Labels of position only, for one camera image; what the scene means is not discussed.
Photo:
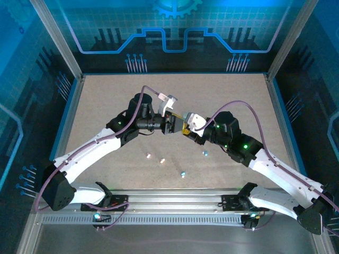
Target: beige tabletop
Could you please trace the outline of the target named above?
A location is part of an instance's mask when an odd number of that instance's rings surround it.
[[[271,98],[262,74],[161,74],[87,76],[70,133],[67,151],[94,137],[112,118],[128,107],[143,85],[178,98],[173,112],[212,116],[227,102],[244,100],[256,110],[269,149],[290,165]],[[152,93],[153,108],[160,100]],[[250,110],[242,105],[229,109],[243,133],[261,140]],[[109,189],[136,188],[241,188],[248,182],[276,187],[269,179],[233,162],[216,145],[205,146],[176,133],[156,131],[139,136],[84,171],[77,182],[102,182]]]

